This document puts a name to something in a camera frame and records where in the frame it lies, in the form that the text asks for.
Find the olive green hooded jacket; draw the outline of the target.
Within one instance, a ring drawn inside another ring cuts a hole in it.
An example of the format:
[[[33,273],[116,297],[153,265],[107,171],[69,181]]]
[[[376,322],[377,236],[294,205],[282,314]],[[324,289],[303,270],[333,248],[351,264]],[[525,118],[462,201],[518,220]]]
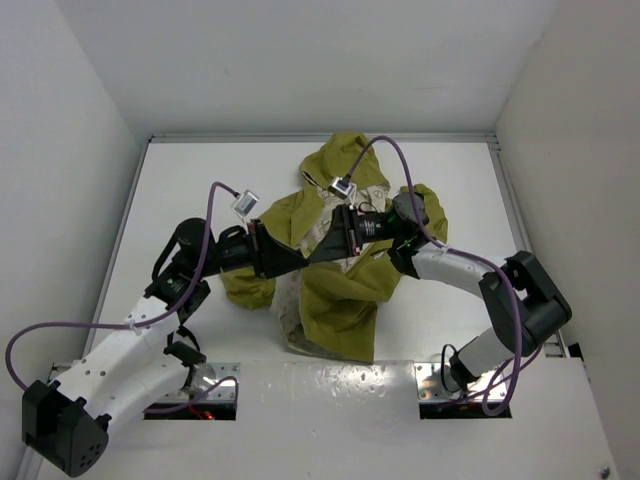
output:
[[[260,216],[268,233],[309,255],[327,233],[341,199],[329,183],[353,169],[355,204],[362,212],[390,209],[393,191],[362,133],[338,132],[300,164],[302,188],[276,200]],[[364,246],[360,256],[312,264],[279,278],[261,279],[246,267],[222,275],[228,299],[255,310],[274,308],[287,346],[305,355],[370,363],[379,304],[402,277],[387,253],[391,243]]]

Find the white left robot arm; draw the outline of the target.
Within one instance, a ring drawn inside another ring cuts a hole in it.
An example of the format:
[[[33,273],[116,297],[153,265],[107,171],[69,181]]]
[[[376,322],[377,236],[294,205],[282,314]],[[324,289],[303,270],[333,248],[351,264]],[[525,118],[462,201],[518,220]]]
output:
[[[210,293],[207,278],[250,266],[264,278],[307,266],[303,254],[253,220],[215,238],[207,222],[181,222],[158,258],[150,285],[128,317],[103,324],[107,336],[49,383],[22,395],[22,440],[70,478],[92,468],[111,434],[180,388],[204,354],[168,340]]]

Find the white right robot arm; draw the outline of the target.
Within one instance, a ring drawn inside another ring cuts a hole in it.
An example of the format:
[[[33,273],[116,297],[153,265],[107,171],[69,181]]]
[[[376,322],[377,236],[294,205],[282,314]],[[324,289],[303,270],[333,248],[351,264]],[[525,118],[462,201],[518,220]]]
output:
[[[507,360],[530,356],[571,319],[569,303],[534,254],[519,251],[502,266],[487,264],[427,239],[428,222],[416,193],[397,195],[384,213],[338,205],[309,261],[354,257],[367,243],[389,240],[388,255],[400,273],[482,299],[491,326],[452,355],[445,376],[460,389]]]

